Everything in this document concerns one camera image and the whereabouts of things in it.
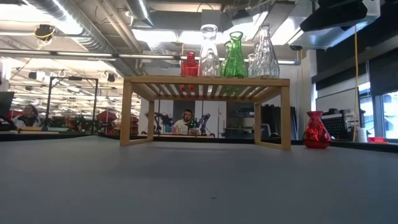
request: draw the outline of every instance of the green glass bottle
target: green glass bottle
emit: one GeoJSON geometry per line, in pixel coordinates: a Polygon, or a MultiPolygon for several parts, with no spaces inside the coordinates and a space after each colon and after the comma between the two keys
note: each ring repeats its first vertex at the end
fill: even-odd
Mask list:
{"type": "Polygon", "coordinates": [[[231,47],[232,47],[232,43],[231,41],[228,41],[227,43],[224,44],[225,47],[225,60],[223,61],[223,63],[221,63],[221,77],[225,77],[225,66],[226,66],[226,62],[228,61],[228,57],[229,54],[231,53],[231,47]]]}
{"type": "Polygon", "coordinates": [[[224,77],[246,78],[248,72],[244,64],[242,55],[242,32],[232,32],[231,37],[231,52],[229,53],[228,61],[225,65],[224,77]]]}

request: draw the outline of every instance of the wooden shelf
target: wooden shelf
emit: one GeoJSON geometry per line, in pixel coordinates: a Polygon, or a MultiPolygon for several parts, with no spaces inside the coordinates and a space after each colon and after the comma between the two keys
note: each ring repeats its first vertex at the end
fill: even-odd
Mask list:
{"type": "Polygon", "coordinates": [[[135,93],[152,100],[209,100],[259,102],[279,95],[289,79],[281,78],[210,78],[210,77],[126,77],[135,93]]]}
{"type": "Polygon", "coordinates": [[[254,127],[256,144],[277,149],[290,150],[290,80],[285,78],[221,78],[221,77],[179,77],[141,76],[125,77],[123,85],[123,107],[120,144],[138,144],[129,140],[131,95],[137,93],[149,101],[147,141],[153,140],[154,100],[205,100],[237,101],[254,103],[254,116],[261,120],[261,103],[281,96],[281,145],[261,142],[261,122],[254,127]]]}

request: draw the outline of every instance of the red vase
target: red vase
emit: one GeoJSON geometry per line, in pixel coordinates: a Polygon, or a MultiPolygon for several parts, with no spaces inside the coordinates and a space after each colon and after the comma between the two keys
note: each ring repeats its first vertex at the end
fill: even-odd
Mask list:
{"type": "MultiPolygon", "coordinates": [[[[182,77],[197,77],[198,76],[198,64],[195,61],[195,53],[188,52],[187,60],[181,64],[181,76],[182,77]]],[[[189,89],[193,91],[193,85],[189,86],[189,89]]],[[[185,87],[181,85],[181,90],[185,91],[185,87]]]]}
{"type": "Polygon", "coordinates": [[[304,145],[309,149],[326,149],[330,145],[330,135],[321,120],[323,111],[309,111],[307,114],[310,121],[304,132],[304,145]]]}

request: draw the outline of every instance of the wooden leg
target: wooden leg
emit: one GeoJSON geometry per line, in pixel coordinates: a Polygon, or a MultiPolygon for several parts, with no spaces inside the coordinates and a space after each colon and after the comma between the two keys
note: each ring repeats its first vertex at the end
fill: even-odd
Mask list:
{"type": "Polygon", "coordinates": [[[280,127],[282,149],[290,150],[292,145],[292,127],[290,125],[290,89],[288,86],[281,87],[280,127]]]}
{"type": "Polygon", "coordinates": [[[261,104],[254,104],[254,142],[261,142],[261,104]]]}
{"type": "Polygon", "coordinates": [[[130,124],[131,124],[131,95],[132,85],[130,82],[123,84],[122,120],[120,127],[120,145],[130,145],[130,124]]]}
{"type": "Polygon", "coordinates": [[[155,101],[149,102],[148,109],[148,139],[154,138],[155,101]]]}

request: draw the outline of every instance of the gray table surface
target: gray table surface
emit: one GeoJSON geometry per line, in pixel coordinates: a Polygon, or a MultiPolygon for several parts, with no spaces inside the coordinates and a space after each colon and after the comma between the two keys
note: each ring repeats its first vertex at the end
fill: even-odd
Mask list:
{"type": "Polygon", "coordinates": [[[398,223],[398,154],[0,142],[0,223],[398,223]]]}

